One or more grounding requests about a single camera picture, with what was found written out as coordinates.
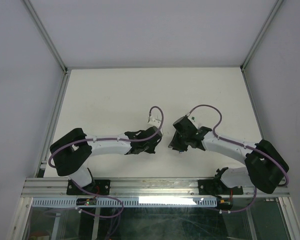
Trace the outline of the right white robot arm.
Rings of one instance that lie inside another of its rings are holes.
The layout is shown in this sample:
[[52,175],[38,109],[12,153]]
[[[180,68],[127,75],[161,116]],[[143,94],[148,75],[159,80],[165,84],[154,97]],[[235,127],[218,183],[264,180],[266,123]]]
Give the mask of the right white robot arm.
[[272,194],[287,176],[288,164],[267,140],[253,143],[217,136],[213,129],[197,126],[188,116],[176,120],[173,127],[175,133],[169,148],[179,152],[186,152],[189,147],[214,152],[243,165],[236,168],[225,166],[216,170],[212,188],[220,194],[244,185]]

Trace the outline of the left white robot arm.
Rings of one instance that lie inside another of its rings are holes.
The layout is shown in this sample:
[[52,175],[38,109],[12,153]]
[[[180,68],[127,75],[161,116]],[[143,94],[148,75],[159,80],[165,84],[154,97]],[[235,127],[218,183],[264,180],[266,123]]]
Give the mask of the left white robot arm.
[[48,165],[56,169],[58,176],[69,177],[83,194],[90,194],[95,182],[86,160],[99,155],[154,154],[162,140],[161,129],[151,126],[146,130],[126,131],[117,136],[93,136],[75,128],[50,146]]

